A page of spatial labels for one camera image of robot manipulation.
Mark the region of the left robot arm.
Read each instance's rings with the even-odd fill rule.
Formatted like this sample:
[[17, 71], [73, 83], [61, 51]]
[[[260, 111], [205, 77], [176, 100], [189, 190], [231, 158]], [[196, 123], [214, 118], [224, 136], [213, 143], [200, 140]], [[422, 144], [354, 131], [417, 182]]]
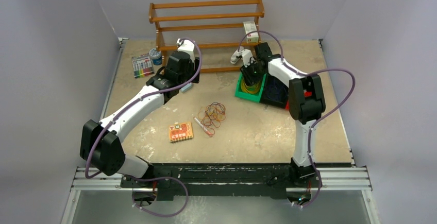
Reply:
[[133, 176], [140, 187], [153, 183], [153, 167], [137, 156], [127, 155], [122, 142], [143, 119], [179, 93], [185, 83], [199, 82], [200, 58], [173, 52], [167, 65], [151, 76], [140, 92], [113, 114], [87, 121], [82, 129], [79, 155], [101, 173]]

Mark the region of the black plastic bin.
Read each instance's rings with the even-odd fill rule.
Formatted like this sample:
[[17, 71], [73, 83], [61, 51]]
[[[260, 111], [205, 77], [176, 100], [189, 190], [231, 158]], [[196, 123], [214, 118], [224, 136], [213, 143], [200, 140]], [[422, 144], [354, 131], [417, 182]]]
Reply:
[[260, 103], [285, 109], [289, 100], [288, 93], [288, 87], [284, 83], [267, 74]]

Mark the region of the green plastic bin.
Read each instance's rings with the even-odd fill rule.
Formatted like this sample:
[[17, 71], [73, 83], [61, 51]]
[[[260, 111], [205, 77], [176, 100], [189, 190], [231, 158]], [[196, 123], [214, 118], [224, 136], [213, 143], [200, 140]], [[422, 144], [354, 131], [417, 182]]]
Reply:
[[234, 94], [235, 97], [259, 103], [261, 100], [262, 93], [264, 91], [264, 84], [266, 81], [266, 76], [267, 76], [267, 74], [265, 74], [263, 76], [257, 93], [246, 93], [243, 91], [243, 89], [241, 87], [241, 82], [243, 81], [243, 75], [242, 75], [242, 73], [240, 73], [239, 79], [238, 79], [237, 85], [236, 85], [235, 94]]

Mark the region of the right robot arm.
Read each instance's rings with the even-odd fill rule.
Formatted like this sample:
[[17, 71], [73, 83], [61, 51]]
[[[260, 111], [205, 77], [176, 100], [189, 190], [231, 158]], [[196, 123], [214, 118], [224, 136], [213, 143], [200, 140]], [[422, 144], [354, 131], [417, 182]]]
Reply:
[[283, 55], [272, 54], [266, 42], [255, 46], [254, 55], [249, 49], [238, 47], [231, 56], [231, 61], [236, 63], [239, 60], [243, 61], [240, 71], [247, 86], [258, 84], [266, 74], [287, 86], [289, 113], [296, 126], [289, 179], [295, 186], [304, 185], [315, 175], [312, 135], [316, 121], [321, 119], [326, 110], [320, 76], [299, 71]]

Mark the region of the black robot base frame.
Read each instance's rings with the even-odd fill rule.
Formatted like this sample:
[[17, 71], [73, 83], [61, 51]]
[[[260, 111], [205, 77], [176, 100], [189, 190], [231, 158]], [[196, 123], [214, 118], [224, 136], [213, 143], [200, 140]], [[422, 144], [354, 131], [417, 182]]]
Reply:
[[270, 197], [307, 201], [321, 186], [320, 172], [292, 178], [291, 163], [156, 163], [151, 181], [123, 176], [122, 188], [155, 192], [159, 201], [175, 196]]

